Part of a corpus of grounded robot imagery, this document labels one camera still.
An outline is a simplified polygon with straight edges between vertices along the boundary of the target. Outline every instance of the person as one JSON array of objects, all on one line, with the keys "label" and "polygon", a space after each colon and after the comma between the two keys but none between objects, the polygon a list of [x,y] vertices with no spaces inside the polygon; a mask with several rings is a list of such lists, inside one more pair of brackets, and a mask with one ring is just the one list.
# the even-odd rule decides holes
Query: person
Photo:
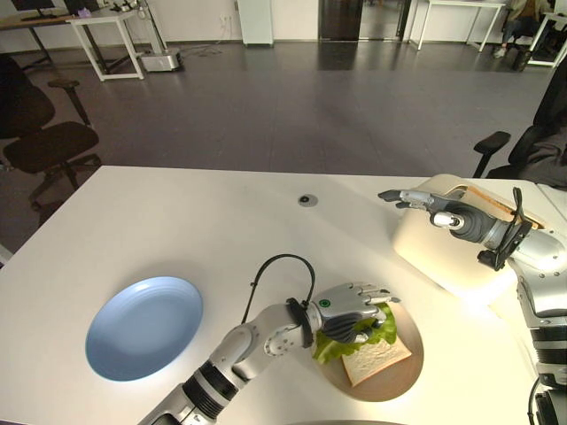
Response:
[{"label": "person", "polygon": [[544,12],[551,12],[548,0],[512,0],[509,6],[509,15],[504,25],[502,46],[494,52],[495,58],[503,58],[506,55],[508,41],[512,34],[518,31],[537,33]]},{"label": "person", "polygon": [[518,179],[567,191],[567,126],[533,144]]}]

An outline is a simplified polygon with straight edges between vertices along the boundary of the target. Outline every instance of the white cabinet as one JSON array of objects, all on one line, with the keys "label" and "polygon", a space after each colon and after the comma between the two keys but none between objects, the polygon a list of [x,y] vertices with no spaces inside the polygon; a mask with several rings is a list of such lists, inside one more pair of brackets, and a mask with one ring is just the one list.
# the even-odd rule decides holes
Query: white cabinet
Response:
[{"label": "white cabinet", "polygon": [[238,0],[242,40],[248,44],[274,44],[271,0]]}]

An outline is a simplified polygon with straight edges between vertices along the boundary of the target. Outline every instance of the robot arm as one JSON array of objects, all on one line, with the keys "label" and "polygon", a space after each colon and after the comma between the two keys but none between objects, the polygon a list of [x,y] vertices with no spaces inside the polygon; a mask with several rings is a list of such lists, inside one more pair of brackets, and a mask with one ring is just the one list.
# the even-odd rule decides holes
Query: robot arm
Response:
[{"label": "robot arm", "polygon": [[353,331],[353,325],[370,317],[375,326],[385,314],[375,304],[397,301],[387,290],[346,283],[325,290],[301,306],[294,298],[271,305],[253,321],[233,328],[209,359],[177,385],[140,425],[206,425],[244,386],[275,359],[299,347],[307,348],[321,330],[339,342],[364,342],[370,329]]},{"label": "robot arm", "polygon": [[540,382],[555,408],[556,422],[565,423],[567,412],[567,237],[551,229],[532,229],[522,213],[519,189],[514,189],[517,211],[511,222],[498,220],[457,199],[416,190],[388,190],[378,194],[399,208],[417,208],[430,213],[430,222],[448,228],[451,234],[485,251],[478,260],[499,270],[507,260],[517,275],[517,294],[525,323],[532,333],[539,362]]}]

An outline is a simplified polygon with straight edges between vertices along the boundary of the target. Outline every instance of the sandwich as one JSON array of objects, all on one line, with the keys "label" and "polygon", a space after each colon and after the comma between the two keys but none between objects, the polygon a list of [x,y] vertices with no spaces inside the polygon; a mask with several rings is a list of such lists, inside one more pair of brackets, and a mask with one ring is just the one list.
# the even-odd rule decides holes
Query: sandwich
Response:
[{"label": "sandwich", "polygon": [[342,359],[351,384],[364,382],[385,368],[411,356],[411,351],[397,337],[396,321],[386,303],[377,305],[386,315],[385,322],[374,328],[375,319],[366,319],[355,325],[354,330],[372,328],[368,341],[361,344],[342,344],[317,332],[313,358],[321,364]]}]

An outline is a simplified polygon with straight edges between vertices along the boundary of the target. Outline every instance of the light blue plate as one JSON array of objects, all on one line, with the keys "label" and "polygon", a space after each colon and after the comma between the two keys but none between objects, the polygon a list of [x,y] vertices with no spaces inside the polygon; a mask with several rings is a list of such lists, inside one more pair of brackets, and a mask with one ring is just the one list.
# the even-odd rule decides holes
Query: light blue plate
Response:
[{"label": "light blue plate", "polygon": [[114,296],[92,321],[85,344],[90,366],[114,381],[157,372],[175,359],[197,332],[203,301],[177,277],[152,277]]}]

